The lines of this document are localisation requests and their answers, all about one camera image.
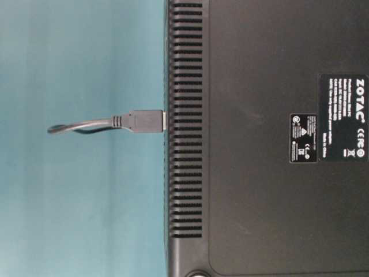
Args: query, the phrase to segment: product label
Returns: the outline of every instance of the product label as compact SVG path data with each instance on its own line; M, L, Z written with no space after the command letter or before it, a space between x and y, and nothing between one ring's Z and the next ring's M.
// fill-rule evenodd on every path
M289 158L291 163L317 161L317 116L315 114L291 114Z
M323 74L319 79L319 160L368 161L368 77Z

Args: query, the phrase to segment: usb connector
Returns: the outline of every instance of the usb connector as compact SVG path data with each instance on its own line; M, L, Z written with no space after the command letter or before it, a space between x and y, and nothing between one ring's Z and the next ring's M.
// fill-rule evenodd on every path
M109 119L84 121L70 125L55 125L50 127L49 134L74 131L81 134L91 134L106 130L127 129L133 133L161 133L166 129L166 113L161 110L134 110L128 114L115 115Z

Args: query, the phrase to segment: black label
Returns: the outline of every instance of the black label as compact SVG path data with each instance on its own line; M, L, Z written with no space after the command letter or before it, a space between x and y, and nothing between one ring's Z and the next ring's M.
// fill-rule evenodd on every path
M368 77L323 74L319 80L319 160L368 161Z
M291 163L317 161L317 116L291 114L289 160Z

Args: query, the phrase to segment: black cable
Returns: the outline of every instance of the black cable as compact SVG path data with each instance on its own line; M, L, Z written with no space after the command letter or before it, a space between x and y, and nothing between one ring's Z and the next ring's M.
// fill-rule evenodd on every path
M50 129L58 129L58 128L65 127L65 126L67 126L67 125L54 125L54 126L50 127ZM77 129L77 130L73 130L73 131L78 133L78 134L95 134L95 133L99 133L99 132L103 132L103 131L110 131L110 130L118 130L118 129L113 128L113 127L103 127L103 128L97 128L97 129L91 129L91 130Z

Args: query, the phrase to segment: black device casing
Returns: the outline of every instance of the black device casing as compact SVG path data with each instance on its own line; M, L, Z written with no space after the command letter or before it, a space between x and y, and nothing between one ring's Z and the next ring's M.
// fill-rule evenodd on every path
M369 164L289 160L320 76L369 74L369 1L165 10L168 276L369 276Z

